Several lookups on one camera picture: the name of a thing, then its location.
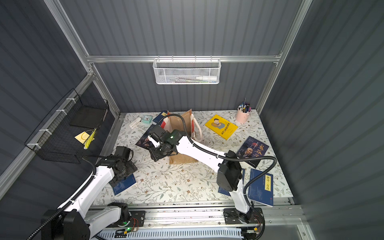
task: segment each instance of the white cable tray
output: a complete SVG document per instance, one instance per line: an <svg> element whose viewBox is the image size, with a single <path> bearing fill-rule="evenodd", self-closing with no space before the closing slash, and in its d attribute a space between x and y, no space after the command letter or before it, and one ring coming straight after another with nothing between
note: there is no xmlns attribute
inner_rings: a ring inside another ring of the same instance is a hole
<svg viewBox="0 0 384 240"><path fill-rule="evenodd" d="M218 84L220 59L170 61L154 59L153 71L157 84Z"/></svg>
<svg viewBox="0 0 384 240"><path fill-rule="evenodd" d="M126 236L115 237L117 230L103 230L98 236L105 240L129 239L243 239L241 229L235 227L205 227L205 228L177 228L177 229L139 229L137 232L130 232Z"/></svg>

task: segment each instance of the white wire basket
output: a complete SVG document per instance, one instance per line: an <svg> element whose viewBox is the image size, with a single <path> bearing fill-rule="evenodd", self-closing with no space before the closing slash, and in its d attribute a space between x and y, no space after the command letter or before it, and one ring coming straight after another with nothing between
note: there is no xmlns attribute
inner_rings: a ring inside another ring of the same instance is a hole
<svg viewBox="0 0 384 240"><path fill-rule="evenodd" d="M218 84L220 69L220 59L194 62L161 59L153 61L157 84Z"/></svg>

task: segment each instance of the book cover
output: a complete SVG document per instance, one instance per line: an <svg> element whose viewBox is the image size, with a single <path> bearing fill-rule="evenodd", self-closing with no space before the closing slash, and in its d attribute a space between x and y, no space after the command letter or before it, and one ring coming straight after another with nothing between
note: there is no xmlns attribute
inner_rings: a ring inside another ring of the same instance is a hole
<svg viewBox="0 0 384 240"><path fill-rule="evenodd" d="M113 187L113 193L116 196L117 194L121 193L122 191L134 185L135 183L136 183L136 179L132 173L124 181L117 183L116 186Z"/></svg>
<svg viewBox="0 0 384 240"><path fill-rule="evenodd" d="M155 122L155 123L157 123L157 124L159 124L159 125L161 125L161 122L159 122L160 121L160 119L162 119L164 116L166 116L168 114L168 112L167 111L162 111L157 117L155 117L152 121L153 122Z"/></svg>
<svg viewBox="0 0 384 240"><path fill-rule="evenodd" d="M242 172L242 174L243 174L243 183L244 183L245 169L242 168L242 169L241 169L241 172ZM227 195L227 196L230 196L229 192L228 192L227 190L224 190L224 189L221 188L221 187L218 187L218 191L217 191L217 192L218 192L218 193L221 193L221 194L224 194L224 195Z"/></svg>
<svg viewBox="0 0 384 240"><path fill-rule="evenodd" d="M261 157L264 156L267 149L269 148L268 145L266 145L263 142L260 142L259 140L248 137L243 145L240 147L240 149L237 151L236 156L239 158L251 158L251 157ZM252 167L257 167L260 161L252 161L252 162L246 162Z"/></svg>
<svg viewBox="0 0 384 240"><path fill-rule="evenodd" d="M259 170L251 169L252 179L262 173ZM258 203L273 207L273 175L265 174L253 182L248 188L248 197Z"/></svg>
<svg viewBox="0 0 384 240"><path fill-rule="evenodd" d="M219 115L215 115L205 125L225 140L228 140L237 129L235 124L228 122Z"/></svg>
<svg viewBox="0 0 384 240"><path fill-rule="evenodd" d="M144 149L149 150L151 147L153 147L152 142L148 139L148 132L151 130L155 125L152 124L149 126L147 131L141 136L141 138L137 141L136 146L142 147Z"/></svg>

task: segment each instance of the dark book cover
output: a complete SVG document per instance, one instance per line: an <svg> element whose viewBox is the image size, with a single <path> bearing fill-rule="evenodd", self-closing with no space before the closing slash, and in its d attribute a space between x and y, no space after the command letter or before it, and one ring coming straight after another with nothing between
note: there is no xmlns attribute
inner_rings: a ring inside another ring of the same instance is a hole
<svg viewBox="0 0 384 240"><path fill-rule="evenodd" d="M153 122L155 122L155 123L157 123L158 125L161 125L161 122L159 122L160 121L160 119L162 119L164 116L166 116L168 114L168 112L167 111L162 111L157 117L155 117L152 121Z"/></svg>
<svg viewBox="0 0 384 240"><path fill-rule="evenodd" d="M141 136L141 138L137 141L136 146L142 147L144 149L149 150L151 147L153 147L152 142L148 139L148 132L151 130L155 125L152 124L149 126L147 131Z"/></svg>
<svg viewBox="0 0 384 240"><path fill-rule="evenodd" d="M239 158L261 157L264 156L268 148L269 146L265 143L253 137L248 137L243 143L243 145L240 147L239 151L237 151L236 156ZM246 163L248 163L252 167L257 167L259 162L260 161L252 161Z"/></svg>
<svg viewBox="0 0 384 240"><path fill-rule="evenodd" d="M242 168L241 172L243 173L243 183L244 183L245 169ZM230 196L229 192L227 190L222 189L221 187L218 187L218 191L217 192L221 193L221 194L224 194L224 195L227 195L227 196Z"/></svg>
<svg viewBox="0 0 384 240"><path fill-rule="evenodd" d="M249 179L253 179L262 171L251 169ZM265 174L253 182L248 188L248 197L258 203L273 207L273 175Z"/></svg>
<svg viewBox="0 0 384 240"><path fill-rule="evenodd" d="M133 176L133 174L131 174L124 181L116 183L116 186L113 187L113 193L116 196L117 194L126 190L130 186L134 185L135 183L136 183L135 176Z"/></svg>

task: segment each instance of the red wire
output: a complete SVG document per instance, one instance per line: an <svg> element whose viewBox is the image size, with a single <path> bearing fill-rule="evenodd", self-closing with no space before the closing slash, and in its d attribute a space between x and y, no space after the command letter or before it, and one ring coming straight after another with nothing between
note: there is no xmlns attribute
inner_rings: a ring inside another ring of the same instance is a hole
<svg viewBox="0 0 384 240"><path fill-rule="evenodd" d="M257 218L255 217L255 215L253 215L253 217L255 218L255 220L257 221L257 223L258 223L259 226L260 226L260 222L259 222L259 220L257 220Z"/></svg>
<svg viewBox="0 0 384 240"><path fill-rule="evenodd" d="M132 227L132 230L135 228L135 219L133 218L133 227Z"/></svg>
<svg viewBox="0 0 384 240"><path fill-rule="evenodd" d="M139 221L136 218L133 218L133 220L137 221L137 229L139 229Z"/></svg>

